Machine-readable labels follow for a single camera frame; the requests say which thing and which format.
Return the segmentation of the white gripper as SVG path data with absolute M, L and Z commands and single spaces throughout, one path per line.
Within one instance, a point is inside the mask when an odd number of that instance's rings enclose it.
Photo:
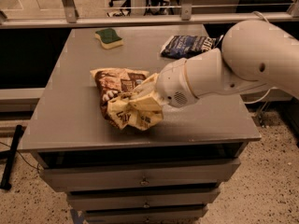
M 154 73 L 137 85 L 135 91 L 151 91 L 156 84 L 156 91 L 169 105 L 181 108 L 195 104 L 198 98 L 189 87 L 185 69 L 186 62 L 187 59 L 182 58 L 169 63 L 159 74 Z M 134 95 L 130 98 L 129 104 L 140 111 L 161 111 L 163 98 L 156 91 Z

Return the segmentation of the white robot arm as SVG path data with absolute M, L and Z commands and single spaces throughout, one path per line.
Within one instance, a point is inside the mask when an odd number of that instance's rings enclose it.
M 135 88 L 129 104 L 159 111 L 193 105 L 209 95 L 244 94 L 278 88 L 299 97 L 299 40 L 267 21 L 241 21 L 219 49 L 164 67 Z

